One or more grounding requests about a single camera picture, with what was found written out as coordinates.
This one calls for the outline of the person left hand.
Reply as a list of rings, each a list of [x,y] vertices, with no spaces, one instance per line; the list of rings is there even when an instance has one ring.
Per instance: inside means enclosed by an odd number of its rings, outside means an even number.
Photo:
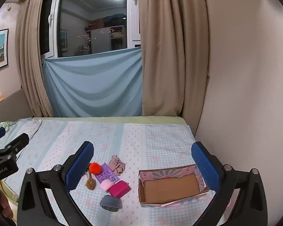
[[[0,192],[0,204],[3,207],[2,215],[6,218],[13,219],[14,217],[13,210],[11,209],[11,206],[9,205],[6,195],[2,192]]]

